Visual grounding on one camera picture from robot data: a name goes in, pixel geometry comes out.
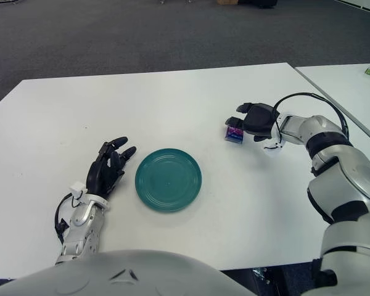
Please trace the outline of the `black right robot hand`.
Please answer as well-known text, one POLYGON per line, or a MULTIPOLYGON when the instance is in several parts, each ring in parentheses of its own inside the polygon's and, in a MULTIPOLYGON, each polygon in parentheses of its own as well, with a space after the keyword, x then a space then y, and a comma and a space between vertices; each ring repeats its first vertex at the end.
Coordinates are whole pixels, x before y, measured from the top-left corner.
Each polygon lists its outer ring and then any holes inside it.
POLYGON ((253 135, 255 142, 271 139, 271 130, 280 113, 273 107, 263 103, 243 103, 236 109, 244 113, 245 118, 230 117, 225 121, 226 126, 236 128, 253 135))

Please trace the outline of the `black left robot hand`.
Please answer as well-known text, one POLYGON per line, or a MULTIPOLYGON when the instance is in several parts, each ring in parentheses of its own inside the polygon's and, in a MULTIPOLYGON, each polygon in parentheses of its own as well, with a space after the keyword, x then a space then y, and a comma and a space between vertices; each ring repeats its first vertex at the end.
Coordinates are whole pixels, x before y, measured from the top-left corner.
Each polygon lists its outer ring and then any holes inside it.
POLYGON ((117 152, 127 142, 128 138, 123 136, 103 143, 97 158, 92 162, 88 171, 86 178, 88 194, 97 195, 103 199, 109 198, 109 195, 125 173, 123 169, 127 161, 136 152, 135 146, 124 150, 122 153, 117 152))

